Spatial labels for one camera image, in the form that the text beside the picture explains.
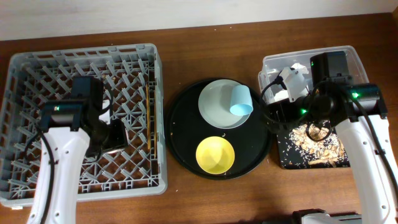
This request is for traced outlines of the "blue plastic cup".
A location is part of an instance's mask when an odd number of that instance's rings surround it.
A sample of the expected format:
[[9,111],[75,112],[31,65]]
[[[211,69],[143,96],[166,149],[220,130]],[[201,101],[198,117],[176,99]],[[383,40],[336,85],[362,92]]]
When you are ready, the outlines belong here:
[[233,88],[229,111],[236,116],[246,116],[252,113],[251,93],[246,85],[237,85]]

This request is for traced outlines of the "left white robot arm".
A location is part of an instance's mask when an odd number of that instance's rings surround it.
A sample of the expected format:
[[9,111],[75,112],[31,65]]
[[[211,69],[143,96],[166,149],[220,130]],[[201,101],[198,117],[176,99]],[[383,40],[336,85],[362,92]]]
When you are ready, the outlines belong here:
[[81,167],[85,157],[123,150],[127,132],[111,119],[111,85],[94,77],[72,81],[69,97],[49,100],[40,112],[36,134],[41,142],[39,174],[28,223],[75,223]]

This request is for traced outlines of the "yellow plastic bowl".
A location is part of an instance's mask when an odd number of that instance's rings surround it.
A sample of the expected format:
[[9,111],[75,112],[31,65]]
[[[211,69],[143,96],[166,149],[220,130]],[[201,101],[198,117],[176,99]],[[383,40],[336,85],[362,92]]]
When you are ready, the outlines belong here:
[[199,143],[195,158],[199,167],[207,174],[224,174],[234,164],[235,151],[225,138],[211,136]]

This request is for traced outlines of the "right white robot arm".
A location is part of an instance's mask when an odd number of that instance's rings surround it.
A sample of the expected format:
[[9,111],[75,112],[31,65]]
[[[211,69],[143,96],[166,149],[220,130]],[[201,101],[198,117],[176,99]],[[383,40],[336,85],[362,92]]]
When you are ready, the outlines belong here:
[[287,169],[352,169],[362,214],[294,213],[295,223],[396,223],[397,164],[387,108],[349,46],[264,58],[259,73],[266,126],[276,134]]

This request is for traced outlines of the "white paper napkin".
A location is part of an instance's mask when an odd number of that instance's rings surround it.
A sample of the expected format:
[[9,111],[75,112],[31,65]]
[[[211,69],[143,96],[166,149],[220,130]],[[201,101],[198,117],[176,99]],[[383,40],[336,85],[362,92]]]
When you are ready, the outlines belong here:
[[[293,69],[300,70],[300,71],[303,73],[303,76],[309,74],[308,69],[307,69],[304,65],[301,65],[301,64],[299,64],[299,63],[295,63],[295,64],[293,64],[293,65],[292,65],[291,67],[289,67],[289,68],[291,68],[292,70],[293,70]],[[285,87],[285,85],[283,84],[283,79],[282,79],[282,77],[280,76],[280,73],[279,73],[278,76],[275,78],[275,81],[276,81],[276,84],[277,84],[277,85],[280,85],[280,86],[282,87],[282,90],[275,93],[275,95],[274,95],[274,100],[275,100],[275,101],[280,101],[280,100],[289,99],[288,93],[287,93],[287,90],[286,90],[286,87]]]

